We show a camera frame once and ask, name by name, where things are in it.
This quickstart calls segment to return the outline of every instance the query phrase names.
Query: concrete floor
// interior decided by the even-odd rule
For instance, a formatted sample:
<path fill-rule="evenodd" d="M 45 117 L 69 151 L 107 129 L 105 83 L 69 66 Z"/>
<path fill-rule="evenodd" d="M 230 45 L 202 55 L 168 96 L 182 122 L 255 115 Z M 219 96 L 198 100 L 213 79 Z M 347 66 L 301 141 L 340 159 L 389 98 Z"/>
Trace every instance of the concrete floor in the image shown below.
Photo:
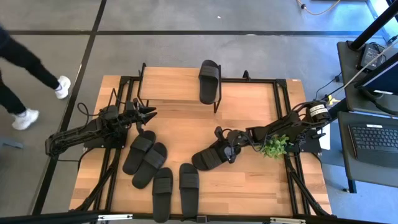
<path fill-rule="evenodd" d="M 101 0 L 0 0 L 0 22 L 10 30 L 91 30 Z M 313 11 L 332 2 L 306 1 Z M 299 30 L 361 31 L 373 17 L 365 2 L 342 2 L 322 16 L 301 11 L 294 0 L 112 0 L 106 3 L 100 30 Z M 87 35 L 17 35 L 56 76 L 74 80 L 86 49 Z M 104 35 L 97 36 L 76 102 L 93 110 L 103 75 L 136 75 L 142 62 L 154 66 L 199 67 L 204 59 L 222 64 L 223 75 L 240 77 L 249 70 L 258 78 L 298 78 L 308 100 L 318 88 L 339 74 L 336 43 L 342 36 L 243 35 Z M 372 41 L 385 44 L 380 37 Z M 60 124 L 67 101 L 29 74 L 0 61 L 4 79 L 28 106 L 40 110 L 40 119 L 28 131 L 13 131 L 12 118 L 0 109 L 0 136 L 23 142 L 25 148 L 0 150 L 0 217 L 25 215 L 43 173 L 44 140 Z M 341 84 L 332 83 L 320 94 Z M 73 112 L 70 128 L 85 117 Z M 62 159 L 77 159 L 81 146 Z M 344 168 L 324 165 L 333 213 L 338 217 L 396 222 L 398 189 L 358 183 L 358 194 L 342 192 L 347 186 Z M 76 177 L 76 164 L 59 162 L 44 212 L 67 211 Z M 153 221 L 136 221 L 153 223 Z"/>

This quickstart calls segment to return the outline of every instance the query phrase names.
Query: green plant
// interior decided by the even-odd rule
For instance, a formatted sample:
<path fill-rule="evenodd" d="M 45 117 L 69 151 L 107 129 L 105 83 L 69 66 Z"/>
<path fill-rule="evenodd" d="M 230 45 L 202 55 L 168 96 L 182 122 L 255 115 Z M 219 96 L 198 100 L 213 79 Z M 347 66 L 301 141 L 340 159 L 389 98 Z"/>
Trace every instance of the green plant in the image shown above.
<path fill-rule="evenodd" d="M 267 140 L 264 147 L 260 149 L 260 152 L 264 157 L 268 156 L 273 159 L 280 159 L 280 155 L 286 154 L 285 146 L 287 145 L 287 140 L 289 140 L 289 137 L 285 134 L 281 137 L 275 134 L 270 140 Z"/>

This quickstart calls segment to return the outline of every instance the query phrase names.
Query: wooden tabletop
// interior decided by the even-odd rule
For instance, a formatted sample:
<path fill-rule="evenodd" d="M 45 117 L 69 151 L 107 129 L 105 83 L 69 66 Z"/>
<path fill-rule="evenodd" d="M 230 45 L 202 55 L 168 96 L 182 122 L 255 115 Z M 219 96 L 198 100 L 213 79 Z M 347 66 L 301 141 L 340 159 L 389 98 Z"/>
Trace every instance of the wooden tabletop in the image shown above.
<path fill-rule="evenodd" d="M 112 88 L 119 85 L 120 76 L 105 76 L 99 91 L 95 113 L 108 104 Z M 138 89 L 134 83 L 133 97 Z M 145 130 L 154 131 L 157 141 L 166 145 L 168 158 L 164 167 L 174 175 L 172 214 L 181 214 L 178 170 L 182 163 L 191 162 L 194 153 L 206 149 L 216 140 L 214 130 L 222 128 L 245 130 L 251 126 L 265 126 L 277 119 L 272 85 L 259 83 L 223 83 L 220 107 L 213 108 L 196 102 L 176 100 L 150 100 L 158 115 L 150 120 Z M 304 102 L 300 80 L 287 80 L 291 106 Z M 282 89 L 280 100 L 285 114 Z M 127 146 L 137 131 L 130 129 Z M 122 171 L 129 147 L 122 150 L 112 212 L 152 213 L 152 181 L 144 189 L 132 186 L 132 175 Z M 89 152 L 82 160 L 70 203 L 79 206 L 97 184 L 103 161 L 104 149 Z M 325 181 L 319 161 L 311 154 L 302 153 L 305 183 L 317 202 L 331 213 Z M 199 214 L 205 215 L 252 215 L 290 216 L 289 188 L 283 159 L 263 158 L 250 147 L 245 147 L 234 164 L 224 163 L 211 171 L 199 171 Z M 296 188 L 298 208 L 303 213 L 299 188 Z M 101 208 L 104 207 L 107 186 L 104 188 Z"/>
<path fill-rule="evenodd" d="M 199 101 L 199 68 L 146 67 L 143 100 Z"/>

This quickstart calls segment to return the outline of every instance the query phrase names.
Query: gray desk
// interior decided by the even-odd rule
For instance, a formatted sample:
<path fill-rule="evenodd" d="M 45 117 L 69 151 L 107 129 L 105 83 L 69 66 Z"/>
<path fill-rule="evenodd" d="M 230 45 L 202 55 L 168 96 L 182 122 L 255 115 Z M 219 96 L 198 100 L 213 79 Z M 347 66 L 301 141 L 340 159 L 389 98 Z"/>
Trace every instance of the gray desk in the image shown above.
<path fill-rule="evenodd" d="M 341 73 L 343 76 L 343 83 L 346 84 L 359 71 L 356 69 L 356 65 L 359 62 L 361 52 L 355 52 L 349 49 L 346 42 L 338 42 L 337 49 Z M 390 58 L 397 52 L 398 49 L 390 49 L 386 52 L 386 57 Z M 365 73 L 358 75 L 356 80 L 362 79 L 365 75 Z M 359 111 L 365 113 L 389 115 L 377 109 L 373 103 L 362 96 L 359 91 L 355 89 L 354 84 L 350 84 L 347 86 L 347 88 L 345 88 L 345 94 L 346 98 L 332 107 L 329 110 L 329 113 L 332 119 L 339 119 L 341 144 L 343 146 L 344 163 L 348 178 L 348 191 L 351 193 L 356 193 L 355 180 L 398 187 L 398 179 L 396 178 L 398 169 L 367 164 L 364 162 L 359 162 L 355 159 L 353 154 L 353 145 L 348 133 L 348 125 L 351 122 L 361 123 L 371 120 L 375 123 L 396 123 L 396 125 L 398 125 L 398 121 L 388 118 L 378 118 L 375 116 L 345 113 L 349 111 Z M 378 100 L 378 102 L 387 108 L 398 111 L 398 96 L 384 95 L 380 100 Z"/>
<path fill-rule="evenodd" d="M 382 167 L 355 159 L 354 147 L 348 132 L 348 125 L 354 123 L 377 123 L 385 125 L 398 125 L 398 120 L 390 118 L 380 118 L 377 116 L 362 115 L 355 113 L 338 113 L 338 121 L 340 126 L 341 144 L 343 145 L 344 163 L 346 175 L 350 186 L 350 192 L 354 193 L 354 180 L 369 182 L 372 184 L 381 184 L 391 187 L 398 187 L 398 169 Z"/>
<path fill-rule="evenodd" d="M 356 65 L 359 62 L 359 58 L 361 56 L 361 52 L 355 52 L 348 48 L 346 42 L 338 42 L 338 58 L 340 61 L 341 73 L 343 76 L 344 84 L 348 83 L 350 79 L 354 77 L 354 75 L 359 71 L 356 69 Z M 398 49 L 390 49 L 386 52 L 386 57 L 390 58 L 394 54 L 398 53 Z M 358 75 L 356 79 L 362 79 L 366 74 L 362 73 Z M 338 104 L 336 104 L 332 109 L 330 109 L 329 113 L 333 119 L 337 118 L 337 112 L 339 111 L 359 111 L 366 113 L 374 113 L 374 114 L 385 114 L 389 115 L 379 109 L 376 106 L 367 100 L 364 96 L 362 96 L 357 89 L 354 88 L 354 84 L 350 84 L 345 89 L 346 98 L 341 100 Z M 384 95 L 380 100 L 378 100 L 381 105 L 386 106 L 392 110 L 398 111 L 398 96 Z"/>

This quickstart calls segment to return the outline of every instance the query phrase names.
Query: black pole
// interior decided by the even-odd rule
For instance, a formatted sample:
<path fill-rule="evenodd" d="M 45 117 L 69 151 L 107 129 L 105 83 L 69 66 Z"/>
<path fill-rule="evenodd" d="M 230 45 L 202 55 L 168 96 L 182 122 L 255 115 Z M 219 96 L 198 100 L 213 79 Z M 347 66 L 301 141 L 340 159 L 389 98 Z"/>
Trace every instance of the black pole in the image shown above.
<path fill-rule="evenodd" d="M 394 1 L 366 30 L 359 35 L 354 42 L 351 43 L 350 48 L 358 50 L 368 41 L 379 29 L 381 29 L 390 19 L 392 19 L 398 12 L 398 1 Z"/>

